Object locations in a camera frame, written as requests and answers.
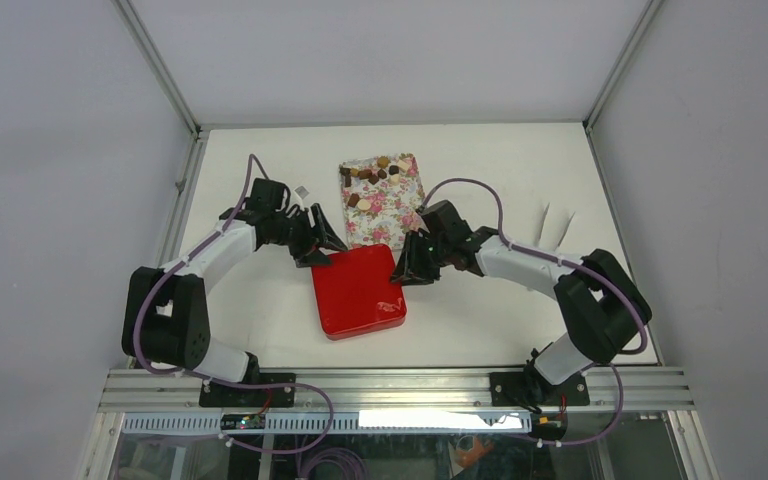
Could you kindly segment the red box lid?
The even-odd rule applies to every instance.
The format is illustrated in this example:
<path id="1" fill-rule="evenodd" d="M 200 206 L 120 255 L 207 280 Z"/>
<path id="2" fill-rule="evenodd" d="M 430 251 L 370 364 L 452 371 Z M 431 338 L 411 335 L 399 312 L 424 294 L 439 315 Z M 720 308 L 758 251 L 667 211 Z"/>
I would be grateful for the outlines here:
<path id="1" fill-rule="evenodd" d="M 332 264 L 311 269 L 319 320 L 334 317 L 392 318 L 408 313 L 402 287 L 390 282 L 395 268 L 386 245 L 329 256 Z"/>

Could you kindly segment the silver metal tweezers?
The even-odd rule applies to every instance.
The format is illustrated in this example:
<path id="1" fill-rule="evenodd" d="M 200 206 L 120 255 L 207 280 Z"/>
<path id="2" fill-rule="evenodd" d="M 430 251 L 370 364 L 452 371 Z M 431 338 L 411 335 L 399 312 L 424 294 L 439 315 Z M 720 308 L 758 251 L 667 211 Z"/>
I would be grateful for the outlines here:
<path id="1" fill-rule="evenodd" d="M 574 210 L 556 208 L 547 202 L 538 216 L 533 245 L 546 251 L 558 251 L 568 236 L 575 217 Z"/>

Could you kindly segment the red square chocolate box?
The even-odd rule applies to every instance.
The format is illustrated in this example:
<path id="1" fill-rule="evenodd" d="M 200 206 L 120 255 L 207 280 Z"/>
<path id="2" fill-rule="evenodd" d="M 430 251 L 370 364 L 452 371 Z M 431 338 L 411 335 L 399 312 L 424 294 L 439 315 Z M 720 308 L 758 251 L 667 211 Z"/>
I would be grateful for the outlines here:
<path id="1" fill-rule="evenodd" d="M 321 318 L 320 325 L 325 336 L 331 341 L 345 340 L 403 325 L 405 316 L 392 318 L 334 317 Z"/>

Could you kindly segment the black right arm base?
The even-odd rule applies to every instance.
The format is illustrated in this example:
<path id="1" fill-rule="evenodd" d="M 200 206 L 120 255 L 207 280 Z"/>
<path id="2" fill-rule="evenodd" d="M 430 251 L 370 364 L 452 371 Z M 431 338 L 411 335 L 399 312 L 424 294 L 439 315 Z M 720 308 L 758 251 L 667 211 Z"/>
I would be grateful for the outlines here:
<path id="1" fill-rule="evenodd" d="M 587 406 L 591 403 L 584 377 L 574 374 L 559 385 L 528 375 L 523 370 L 494 371 L 488 374 L 489 392 L 495 407 Z"/>

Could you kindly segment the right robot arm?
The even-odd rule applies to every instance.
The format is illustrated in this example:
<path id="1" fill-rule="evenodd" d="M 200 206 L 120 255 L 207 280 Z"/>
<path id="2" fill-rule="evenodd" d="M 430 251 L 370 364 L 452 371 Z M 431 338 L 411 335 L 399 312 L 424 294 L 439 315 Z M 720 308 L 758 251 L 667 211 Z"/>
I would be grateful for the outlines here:
<path id="1" fill-rule="evenodd" d="M 424 225 L 409 232 L 390 280 L 428 285 L 445 267 L 507 280 L 554 300 L 566 332 L 535 352 L 524 368 L 524 390 L 535 404 L 559 397 L 564 382 L 587 367 L 608 364 L 641 337 L 652 310 L 616 257 L 603 249 L 572 260 L 515 245 L 500 230 L 472 229 L 449 201 L 422 207 Z"/>

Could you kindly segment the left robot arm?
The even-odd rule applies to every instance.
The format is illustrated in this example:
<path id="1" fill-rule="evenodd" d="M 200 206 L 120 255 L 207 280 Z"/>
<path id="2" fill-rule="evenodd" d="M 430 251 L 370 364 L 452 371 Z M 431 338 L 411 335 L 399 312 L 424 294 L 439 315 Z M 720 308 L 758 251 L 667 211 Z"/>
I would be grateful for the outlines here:
<path id="1" fill-rule="evenodd" d="M 223 212 L 195 247 L 160 267 L 139 267 L 129 279 L 121 346 L 154 373 L 188 373 L 222 383 L 237 406 L 261 392 L 257 357 L 216 339 L 207 297 L 234 267 L 261 247 L 287 248 L 299 268 L 328 266 L 345 252 L 321 206 L 292 204 L 281 182 L 257 178 L 249 195 Z"/>

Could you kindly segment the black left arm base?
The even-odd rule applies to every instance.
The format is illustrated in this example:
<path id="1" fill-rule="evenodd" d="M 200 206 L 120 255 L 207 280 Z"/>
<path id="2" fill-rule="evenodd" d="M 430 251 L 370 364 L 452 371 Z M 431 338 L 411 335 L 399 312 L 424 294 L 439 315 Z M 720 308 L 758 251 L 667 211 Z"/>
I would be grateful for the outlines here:
<path id="1" fill-rule="evenodd" d="M 210 381 L 202 386 L 198 405 L 202 408 L 289 408 L 295 404 L 297 375 L 290 372 L 261 372 L 258 385 L 266 388 L 237 388 Z"/>

